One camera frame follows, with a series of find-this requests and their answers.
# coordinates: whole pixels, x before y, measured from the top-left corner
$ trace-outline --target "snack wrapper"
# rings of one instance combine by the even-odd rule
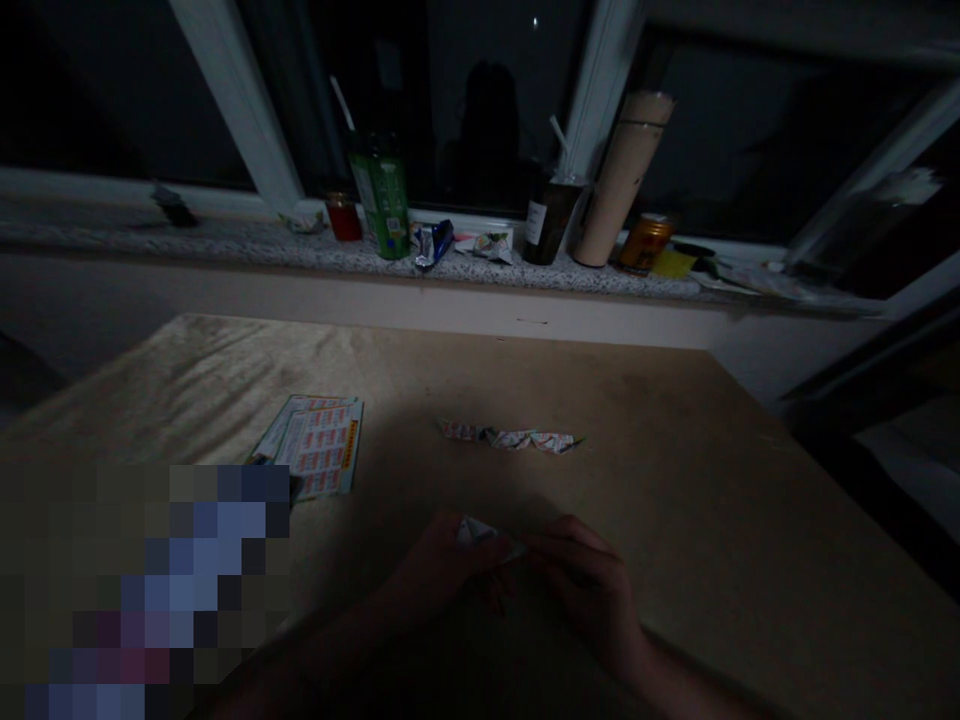
[[[498,450],[523,450],[533,445],[537,450],[563,455],[573,450],[586,438],[575,438],[563,433],[544,433],[533,430],[502,430],[479,425],[467,425],[440,418],[440,429],[444,437],[449,440],[464,440],[475,442],[479,440],[490,443]]]
[[[413,239],[417,246],[417,256],[413,264],[417,269],[426,272],[440,262],[440,258],[453,244],[453,223],[444,220],[433,227],[414,225]]]
[[[513,230],[508,229],[506,232],[483,233],[476,237],[458,239],[454,247],[462,255],[474,255],[491,262],[513,265],[513,252],[510,249],[512,245]]]

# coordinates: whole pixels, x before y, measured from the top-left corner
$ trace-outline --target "granite windowsill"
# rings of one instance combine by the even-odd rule
[[[760,306],[828,315],[863,315],[850,299],[798,307],[777,298],[751,297],[702,288],[695,280],[637,278],[611,267],[582,267],[561,252],[549,266],[531,265],[514,253],[514,264],[493,263],[452,249],[428,273],[413,258],[384,260],[372,241],[339,242],[329,230],[296,235],[279,222],[204,218],[195,228],[175,228],[159,211],[126,206],[74,205],[0,199],[0,243],[122,253],[198,262],[289,267],[329,273],[433,279],[513,288],[554,290],[657,300]]]

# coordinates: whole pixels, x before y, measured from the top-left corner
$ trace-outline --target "wall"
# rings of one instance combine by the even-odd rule
[[[436,282],[0,253],[0,330],[69,379],[182,312],[711,350],[759,402],[887,327]]]

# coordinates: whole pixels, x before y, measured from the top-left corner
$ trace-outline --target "green bottle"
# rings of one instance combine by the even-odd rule
[[[351,133],[350,169],[360,192],[380,257],[399,260],[410,254],[407,183],[396,135],[370,133],[364,143]]]

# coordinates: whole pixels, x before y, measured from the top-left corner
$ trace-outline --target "right hand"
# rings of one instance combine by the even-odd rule
[[[617,551],[573,515],[522,540],[530,548],[530,564],[544,576],[594,657],[616,680],[634,685],[647,640]]]

